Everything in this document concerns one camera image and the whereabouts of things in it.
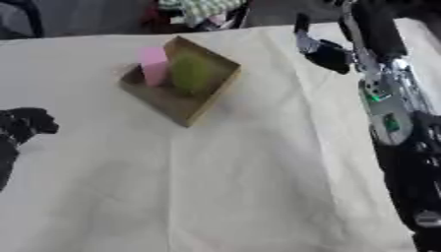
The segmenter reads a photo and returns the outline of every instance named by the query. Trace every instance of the cardboard box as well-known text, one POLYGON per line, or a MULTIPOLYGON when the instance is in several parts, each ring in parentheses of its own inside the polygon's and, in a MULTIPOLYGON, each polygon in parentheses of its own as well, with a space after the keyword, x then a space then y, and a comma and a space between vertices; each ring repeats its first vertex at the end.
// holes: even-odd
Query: cardboard box
POLYGON ((169 76, 163 85, 149 87, 144 83, 140 66, 135 67, 122 78, 121 87, 178 124, 190 127, 233 82, 240 72, 240 65, 180 36, 168 42, 164 49, 169 61, 179 53, 191 52, 216 66, 211 72, 205 92, 194 96, 184 95, 176 90, 169 76))

